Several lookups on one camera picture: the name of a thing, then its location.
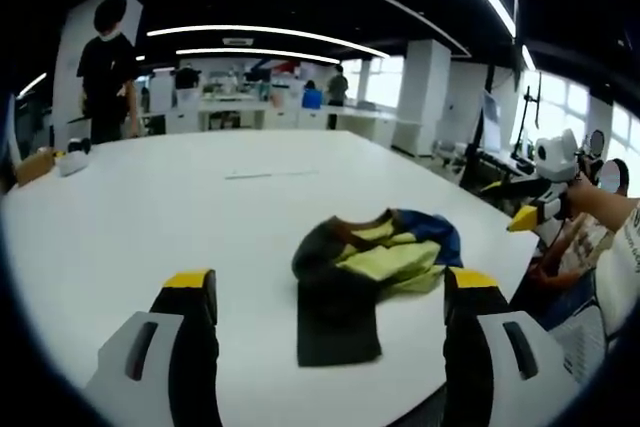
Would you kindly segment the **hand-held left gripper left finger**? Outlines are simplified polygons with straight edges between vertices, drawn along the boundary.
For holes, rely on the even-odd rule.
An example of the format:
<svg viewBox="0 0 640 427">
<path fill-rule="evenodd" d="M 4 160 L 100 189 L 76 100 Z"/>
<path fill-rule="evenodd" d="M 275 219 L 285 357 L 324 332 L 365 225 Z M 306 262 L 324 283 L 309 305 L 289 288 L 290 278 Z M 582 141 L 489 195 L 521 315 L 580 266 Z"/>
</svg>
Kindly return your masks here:
<svg viewBox="0 0 640 427">
<path fill-rule="evenodd" d="M 177 273 L 99 349 L 85 398 L 112 426 L 219 426 L 216 275 Z"/>
</svg>

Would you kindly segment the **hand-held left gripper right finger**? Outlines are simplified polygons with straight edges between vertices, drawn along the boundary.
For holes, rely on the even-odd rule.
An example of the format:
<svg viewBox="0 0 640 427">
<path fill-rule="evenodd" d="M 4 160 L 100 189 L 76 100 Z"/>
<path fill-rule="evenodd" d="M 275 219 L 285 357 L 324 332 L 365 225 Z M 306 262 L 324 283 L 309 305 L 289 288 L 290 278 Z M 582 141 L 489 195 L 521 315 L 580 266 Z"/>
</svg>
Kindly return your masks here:
<svg viewBox="0 0 640 427">
<path fill-rule="evenodd" d="M 444 271 L 446 426 L 550 426 L 578 383 L 561 345 L 490 276 Z"/>
</svg>

